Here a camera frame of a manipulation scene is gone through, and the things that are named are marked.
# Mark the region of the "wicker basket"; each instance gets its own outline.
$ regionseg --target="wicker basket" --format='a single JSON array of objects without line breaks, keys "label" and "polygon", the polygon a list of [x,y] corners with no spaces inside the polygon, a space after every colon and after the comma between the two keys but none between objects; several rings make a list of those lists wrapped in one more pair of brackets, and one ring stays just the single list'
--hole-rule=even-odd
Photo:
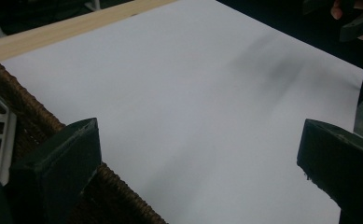
[{"label": "wicker basket", "polygon": [[[18,116],[13,162],[64,127],[0,64],[0,96]],[[165,223],[105,163],[85,188],[69,223]]]}]

